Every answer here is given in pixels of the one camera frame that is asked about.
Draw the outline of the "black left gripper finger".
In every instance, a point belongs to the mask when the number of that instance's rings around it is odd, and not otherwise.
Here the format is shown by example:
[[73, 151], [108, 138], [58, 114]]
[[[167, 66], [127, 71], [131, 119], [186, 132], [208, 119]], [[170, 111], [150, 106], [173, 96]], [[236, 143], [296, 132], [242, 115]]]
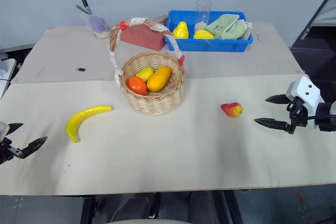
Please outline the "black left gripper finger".
[[46, 140], [47, 137], [45, 136], [30, 142], [26, 148], [21, 150], [22, 154], [20, 155], [19, 158], [25, 159], [26, 157], [37, 151], [39, 148], [41, 148], [41, 146], [45, 143]]
[[9, 126], [9, 130], [8, 130], [7, 134], [11, 134], [11, 133], [15, 132], [18, 128], [23, 126], [23, 123], [11, 123], [8, 126]]

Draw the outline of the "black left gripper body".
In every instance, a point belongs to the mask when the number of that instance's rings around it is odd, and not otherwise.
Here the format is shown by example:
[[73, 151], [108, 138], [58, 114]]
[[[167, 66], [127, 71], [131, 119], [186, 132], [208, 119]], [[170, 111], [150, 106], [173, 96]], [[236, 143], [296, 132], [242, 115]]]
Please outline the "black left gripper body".
[[21, 158], [21, 150], [11, 146], [12, 141], [8, 138], [4, 138], [1, 141], [1, 161], [0, 164], [3, 164], [6, 161], [10, 161], [14, 157]]

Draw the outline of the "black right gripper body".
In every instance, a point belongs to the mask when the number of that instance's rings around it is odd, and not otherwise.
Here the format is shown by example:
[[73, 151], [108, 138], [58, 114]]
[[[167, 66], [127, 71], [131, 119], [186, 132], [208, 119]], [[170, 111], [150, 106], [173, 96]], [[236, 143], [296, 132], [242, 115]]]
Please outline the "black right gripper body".
[[294, 100], [287, 105], [287, 111], [289, 112], [289, 118], [291, 120], [291, 123], [286, 126], [286, 132], [289, 134], [293, 134], [298, 126], [307, 126], [308, 111], [303, 106], [304, 103], [301, 98], [295, 97]]

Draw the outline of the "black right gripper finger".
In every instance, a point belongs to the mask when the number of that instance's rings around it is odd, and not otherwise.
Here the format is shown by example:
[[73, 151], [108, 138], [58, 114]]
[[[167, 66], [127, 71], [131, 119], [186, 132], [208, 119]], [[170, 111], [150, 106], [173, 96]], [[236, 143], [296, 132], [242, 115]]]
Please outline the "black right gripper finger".
[[282, 131], [289, 131], [290, 129], [290, 124], [288, 124], [285, 121], [278, 121], [271, 118], [258, 118], [254, 119], [254, 121], [270, 129], [282, 130]]
[[285, 94], [273, 95], [265, 99], [266, 102], [274, 103], [274, 104], [288, 104], [289, 99]]

